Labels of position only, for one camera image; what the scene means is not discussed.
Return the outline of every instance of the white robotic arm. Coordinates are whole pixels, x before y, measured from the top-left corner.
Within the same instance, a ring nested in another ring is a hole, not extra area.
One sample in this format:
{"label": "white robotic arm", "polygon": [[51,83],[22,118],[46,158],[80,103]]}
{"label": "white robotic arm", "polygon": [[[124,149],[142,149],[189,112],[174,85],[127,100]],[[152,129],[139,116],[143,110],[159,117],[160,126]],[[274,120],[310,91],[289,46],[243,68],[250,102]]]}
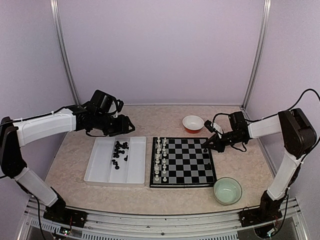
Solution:
{"label": "white robotic arm", "polygon": [[241,111],[231,113],[228,117],[232,131],[223,134],[214,128],[211,121],[205,122],[205,127],[215,134],[203,144],[204,148],[222,153],[228,145],[247,144],[250,139],[282,133],[285,148],[283,160],[271,186],[261,197],[260,207],[239,213],[243,227],[281,218],[280,205],[297,178],[304,158],[317,141],[314,128],[300,108],[280,111],[249,125]]}
{"label": "white robotic arm", "polygon": [[54,222],[83,227],[87,213],[66,208],[63,198],[23,160],[20,147],[59,133],[85,130],[88,136],[98,129],[105,136],[127,134],[135,130],[130,119],[118,115],[123,107],[121,100],[96,90],[85,104],[62,107],[58,111],[27,119],[2,119],[0,124],[0,166],[5,176],[14,179],[19,186],[37,197],[46,206],[43,217]]}

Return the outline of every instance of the wall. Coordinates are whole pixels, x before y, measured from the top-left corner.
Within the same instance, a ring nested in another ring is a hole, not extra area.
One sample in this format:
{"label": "wall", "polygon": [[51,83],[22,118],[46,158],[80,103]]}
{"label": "wall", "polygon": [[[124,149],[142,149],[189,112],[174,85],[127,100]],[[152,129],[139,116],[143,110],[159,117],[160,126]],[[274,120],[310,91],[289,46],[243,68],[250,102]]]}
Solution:
{"label": "wall", "polygon": [[[1,118],[30,117],[72,104],[50,1],[0,1],[0,33]],[[55,135],[21,149],[28,166],[41,178],[62,138]],[[28,199],[12,179],[0,180],[0,239],[14,239]]]}
{"label": "wall", "polygon": [[263,0],[58,3],[81,102],[101,89],[126,104],[242,103]]}
{"label": "wall", "polygon": [[[252,119],[284,110],[298,99],[303,90],[320,92],[320,0],[273,0],[267,36],[257,80],[249,102]],[[320,135],[320,105],[313,93],[307,93],[302,108]],[[282,137],[265,137],[266,146],[278,168],[284,153]],[[292,185],[306,220],[311,239],[319,239],[320,147],[305,160],[298,179]]]}

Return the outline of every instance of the beige countertop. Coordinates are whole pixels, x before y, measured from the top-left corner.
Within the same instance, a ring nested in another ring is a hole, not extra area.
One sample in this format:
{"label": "beige countertop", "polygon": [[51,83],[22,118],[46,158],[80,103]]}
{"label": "beige countertop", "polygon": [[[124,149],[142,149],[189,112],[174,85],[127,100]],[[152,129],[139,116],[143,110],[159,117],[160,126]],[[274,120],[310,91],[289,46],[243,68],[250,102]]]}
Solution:
{"label": "beige countertop", "polygon": [[[153,137],[211,137],[203,128],[200,133],[187,133],[182,119],[197,115],[212,120],[217,113],[239,111],[234,106],[190,105],[126,105],[122,114],[128,115],[136,130],[127,136],[146,136],[145,187],[93,186],[84,182],[87,164],[95,138],[85,131],[66,135],[46,177],[66,201],[68,206],[90,210],[148,215],[213,213],[260,203],[262,193],[271,184],[273,177],[255,139],[249,141],[247,152],[226,147],[224,153],[212,151],[217,178],[231,177],[242,186],[239,202],[224,206],[215,198],[212,187],[204,188],[150,188],[150,168]],[[222,129],[230,131],[226,116],[216,119]]]}

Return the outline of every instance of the bowl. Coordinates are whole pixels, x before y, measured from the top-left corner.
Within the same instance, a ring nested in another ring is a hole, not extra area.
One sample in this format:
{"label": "bowl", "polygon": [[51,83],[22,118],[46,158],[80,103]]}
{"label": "bowl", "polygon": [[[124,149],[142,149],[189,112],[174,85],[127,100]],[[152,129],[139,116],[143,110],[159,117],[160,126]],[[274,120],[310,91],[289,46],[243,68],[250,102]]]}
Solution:
{"label": "bowl", "polygon": [[213,185],[215,199],[223,205],[238,202],[242,196],[240,184],[231,177],[222,177]]}
{"label": "bowl", "polygon": [[182,124],[188,133],[196,134],[196,133],[199,133],[200,130],[204,127],[205,122],[199,116],[190,115],[190,116],[186,116],[182,120]]}

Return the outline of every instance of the red bowl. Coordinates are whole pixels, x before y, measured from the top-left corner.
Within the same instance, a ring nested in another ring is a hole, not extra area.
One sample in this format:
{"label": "red bowl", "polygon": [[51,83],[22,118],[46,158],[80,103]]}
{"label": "red bowl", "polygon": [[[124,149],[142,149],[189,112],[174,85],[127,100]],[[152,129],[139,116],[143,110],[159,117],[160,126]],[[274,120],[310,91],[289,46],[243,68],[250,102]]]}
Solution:
{"label": "red bowl", "polygon": [[182,124],[188,133],[197,134],[204,127],[205,122],[199,116],[190,115],[190,116],[186,116],[182,120]]}

